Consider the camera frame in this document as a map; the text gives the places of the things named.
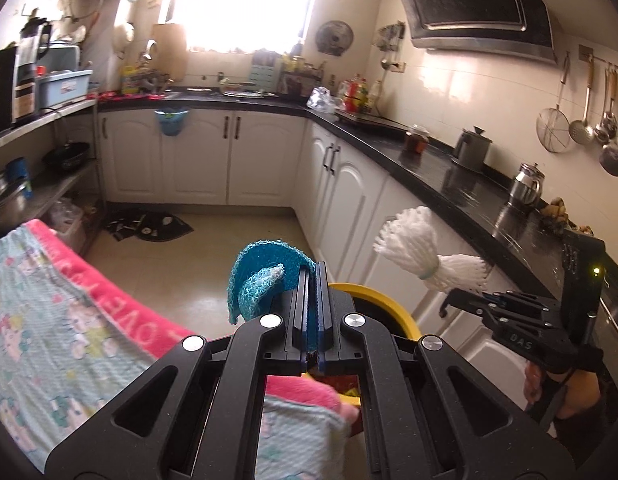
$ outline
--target cabinet handle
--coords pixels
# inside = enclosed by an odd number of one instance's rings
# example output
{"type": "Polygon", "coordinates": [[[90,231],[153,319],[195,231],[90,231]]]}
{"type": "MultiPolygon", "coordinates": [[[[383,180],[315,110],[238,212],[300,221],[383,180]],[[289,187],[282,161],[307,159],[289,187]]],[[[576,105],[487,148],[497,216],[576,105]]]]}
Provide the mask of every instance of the cabinet handle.
{"type": "Polygon", "coordinates": [[[336,153],[338,153],[339,151],[340,151],[340,146],[338,146],[335,150],[331,152],[331,162],[329,163],[329,171],[331,172],[332,175],[336,174],[336,172],[333,171],[333,163],[336,160],[336,153]]]}
{"type": "Polygon", "coordinates": [[[327,148],[326,150],[324,150],[324,155],[323,155],[323,168],[327,171],[329,171],[329,166],[327,166],[324,162],[325,160],[327,160],[327,153],[329,153],[329,150],[333,149],[333,142],[331,143],[331,146],[329,146],[329,148],[327,148]]]}

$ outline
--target wooden cutting board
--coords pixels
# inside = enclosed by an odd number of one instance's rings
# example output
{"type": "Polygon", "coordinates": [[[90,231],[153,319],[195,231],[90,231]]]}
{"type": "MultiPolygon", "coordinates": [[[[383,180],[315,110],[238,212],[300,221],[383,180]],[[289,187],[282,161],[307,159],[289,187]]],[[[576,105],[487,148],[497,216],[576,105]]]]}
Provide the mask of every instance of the wooden cutting board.
{"type": "Polygon", "coordinates": [[[187,69],[187,35],[179,23],[155,23],[151,29],[150,67],[182,81],[187,69]]]}

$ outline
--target beige tile floor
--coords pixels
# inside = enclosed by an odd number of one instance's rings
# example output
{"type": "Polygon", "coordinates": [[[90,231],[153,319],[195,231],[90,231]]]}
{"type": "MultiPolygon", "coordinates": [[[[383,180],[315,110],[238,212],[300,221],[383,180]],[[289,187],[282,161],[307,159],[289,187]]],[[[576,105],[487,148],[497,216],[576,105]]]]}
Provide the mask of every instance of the beige tile floor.
{"type": "Polygon", "coordinates": [[[227,282],[244,246],[280,239],[311,256],[293,216],[179,217],[192,233],[156,243],[135,237],[118,242],[103,231],[86,260],[140,303],[210,340],[236,329],[228,322],[227,282]]]}

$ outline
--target black range hood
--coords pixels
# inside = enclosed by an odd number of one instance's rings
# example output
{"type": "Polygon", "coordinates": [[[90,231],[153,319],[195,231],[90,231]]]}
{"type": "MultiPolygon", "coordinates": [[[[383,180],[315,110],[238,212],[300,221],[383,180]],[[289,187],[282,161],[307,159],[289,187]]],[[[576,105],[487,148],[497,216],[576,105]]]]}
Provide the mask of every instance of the black range hood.
{"type": "Polygon", "coordinates": [[[542,0],[402,0],[418,48],[478,50],[556,62],[542,0]]]}

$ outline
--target white string brush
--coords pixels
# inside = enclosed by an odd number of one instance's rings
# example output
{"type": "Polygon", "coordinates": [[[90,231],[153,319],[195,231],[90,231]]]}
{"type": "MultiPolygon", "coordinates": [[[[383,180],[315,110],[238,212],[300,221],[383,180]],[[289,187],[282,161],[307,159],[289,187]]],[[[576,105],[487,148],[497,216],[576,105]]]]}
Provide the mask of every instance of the white string brush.
{"type": "Polygon", "coordinates": [[[438,240],[428,207],[405,209],[395,220],[386,222],[375,239],[374,251],[418,276],[429,290],[484,290],[487,269],[482,258],[438,255],[438,240]]]}

